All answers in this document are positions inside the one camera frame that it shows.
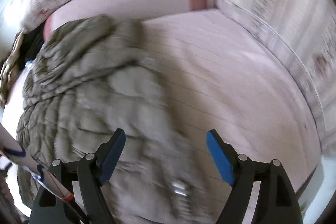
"blanket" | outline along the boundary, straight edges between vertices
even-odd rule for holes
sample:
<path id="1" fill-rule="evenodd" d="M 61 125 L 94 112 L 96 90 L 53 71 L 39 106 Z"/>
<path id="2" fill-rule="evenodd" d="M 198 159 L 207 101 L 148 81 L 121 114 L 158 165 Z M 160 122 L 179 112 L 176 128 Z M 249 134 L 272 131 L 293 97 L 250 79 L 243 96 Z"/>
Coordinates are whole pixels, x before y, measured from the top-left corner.
<path id="1" fill-rule="evenodd" d="M 95 152 L 123 128 L 125 149 L 102 187 L 114 217 L 128 224 L 211 223 L 191 146 L 173 128 L 158 63 L 142 41 L 139 21 L 116 25 L 106 16 L 55 30 L 26 79 L 17 140 L 48 166 Z M 18 183 L 32 207 L 38 184 L 20 168 Z M 183 202 L 177 184 L 185 185 Z"/>

